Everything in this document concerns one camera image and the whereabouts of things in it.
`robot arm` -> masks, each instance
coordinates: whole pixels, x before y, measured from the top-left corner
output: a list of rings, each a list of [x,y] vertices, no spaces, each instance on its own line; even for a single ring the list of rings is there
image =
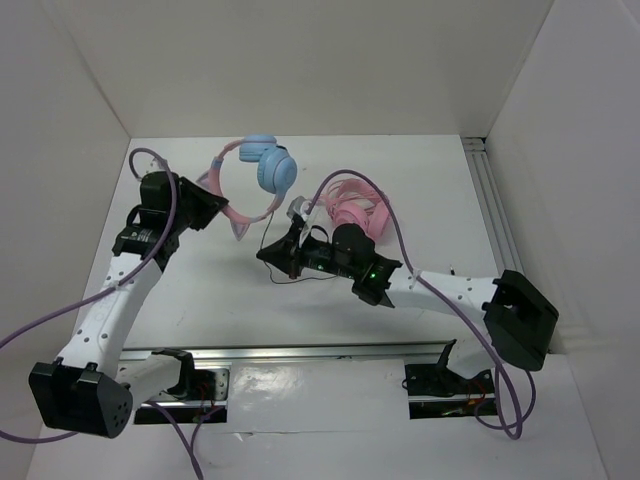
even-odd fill
[[[418,282],[429,282],[487,335],[500,358],[523,370],[544,364],[558,311],[520,273],[499,279],[462,278],[415,270],[375,252],[373,240],[353,224],[335,229],[331,242],[307,236],[305,221],[294,215],[287,234],[260,250],[265,261],[290,278],[311,268],[353,280],[352,292],[371,305],[417,307],[452,314],[450,307]],[[446,350],[447,368],[466,378],[491,368],[493,361],[475,340],[457,340]]]
[[[95,302],[53,363],[37,363],[29,385],[45,425],[114,438],[131,412],[161,391],[185,395],[197,375],[187,352],[163,349],[118,371],[118,361],[133,322],[178,249],[186,229],[200,230],[226,205],[186,178],[174,175],[177,205],[169,236],[134,278]],[[117,286],[153,250],[162,235],[171,206],[169,179],[164,172],[146,175],[140,184],[141,203],[118,234],[103,289]]]

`blue headphones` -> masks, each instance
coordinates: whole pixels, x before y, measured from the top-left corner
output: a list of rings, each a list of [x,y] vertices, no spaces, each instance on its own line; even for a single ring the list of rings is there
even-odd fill
[[[240,161],[258,164],[258,185],[284,196],[298,176],[298,166],[272,135],[248,135],[240,145]]]

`thin black wire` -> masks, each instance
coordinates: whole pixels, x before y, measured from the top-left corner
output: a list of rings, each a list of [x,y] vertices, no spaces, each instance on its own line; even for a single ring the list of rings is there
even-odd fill
[[[269,230],[269,227],[271,226],[271,221],[273,220],[273,214],[275,212],[271,212],[271,215],[269,216],[269,221],[267,222],[267,226],[264,228],[264,232],[262,232],[262,239],[260,240],[260,250],[262,250],[262,247],[264,245],[264,239],[267,238],[267,230]],[[321,231],[327,235],[327,240],[329,239],[329,235],[327,234],[327,232],[324,229],[321,229]],[[271,280],[271,283],[275,283],[276,285],[290,285],[292,283],[300,283],[300,282],[304,282],[305,280],[331,280],[332,278],[336,278],[337,275],[332,275],[330,277],[324,277],[324,278],[320,278],[320,277],[306,277],[306,278],[299,278],[298,280],[292,280],[291,282],[278,282],[276,280],[273,279],[273,270],[271,269],[271,265],[269,265],[267,262],[262,262],[264,263],[264,266],[267,267],[269,269],[269,280]]]

